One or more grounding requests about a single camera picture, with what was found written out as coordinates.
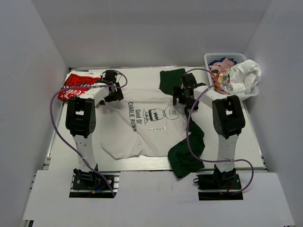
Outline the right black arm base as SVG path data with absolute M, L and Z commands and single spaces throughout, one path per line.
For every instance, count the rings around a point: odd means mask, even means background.
M 212 174 L 199 174 L 193 179 L 193 184 L 198 188 L 200 201 L 241 201 L 243 194 L 237 193 L 241 190 L 241 181 L 238 174 L 233 179 L 223 183 L 215 180 Z

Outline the white green Charlie Brown t-shirt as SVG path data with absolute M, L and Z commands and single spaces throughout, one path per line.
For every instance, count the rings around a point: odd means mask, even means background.
M 97 109 L 97 139 L 115 160 L 131 157 L 167 157 L 177 178 L 204 168 L 201 156 L 204 132 L 188 120 L 189 108 L 173 106 L 173 88 L 182 85 L 184 68 L 160 72 L 158 89 L 123 90 L 121 101 Z

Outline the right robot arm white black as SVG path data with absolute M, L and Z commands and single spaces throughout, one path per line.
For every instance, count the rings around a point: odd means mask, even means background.
M 189 118 L 193 111 L 198 110 L 201 102 L 212 109 L 213 126 L 218 134 L 218 155 L 213 161 L 215 171 L 221 174 L 235 172 L 236 144 L 245 118 L 238 96 L 222 95 L 204 83 L 197 83 L 192 73 L 181 77 L 182 85 L 174 87 L 173 105 L 183 104 L 190 109 Z

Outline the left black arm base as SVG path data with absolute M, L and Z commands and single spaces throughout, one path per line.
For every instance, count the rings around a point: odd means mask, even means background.
M 105 173 L 104 178 L 94 172 L 73 170 L 70 198 L 112 199 L 118 191 L 119 173 Z

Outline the white colourful print t-shirt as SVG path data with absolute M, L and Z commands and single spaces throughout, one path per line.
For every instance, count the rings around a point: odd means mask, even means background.
M 255 87 L 260 79 L 260 65 L 253 60 L 246 60 L 223 70 L 213 83 L 215 91 L 220 94 L 249 94 L 251 88 Z

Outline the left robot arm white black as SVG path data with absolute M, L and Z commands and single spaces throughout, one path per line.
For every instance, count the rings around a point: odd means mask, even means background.
M 123 74 L 117 70 L 106 70 L 84 94 L 68 100 L 65 125 L 75 142 L 81 171 L 98 171 L 92 144 L 92 133 L 97 125 L 96 106 L 124 98 L 121 88 L 125 85 L 119 84 L 118 76 Z

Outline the pink orange print t-shirt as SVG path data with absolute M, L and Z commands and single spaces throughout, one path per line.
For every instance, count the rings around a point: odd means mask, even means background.
M 213 74 L 213 76 L 212 76 L 213 81 L 215 81 L 218 78 L 219 74 L 223 70 L 226 70 L 233 66 L 234 66 L 233 62 L 229 61 L 228 59 L 225 59 L 223 62 L 221 62 L 221 60 L 215 60 L 208 64 L 208 68 L 211 71 L 211 73 Z

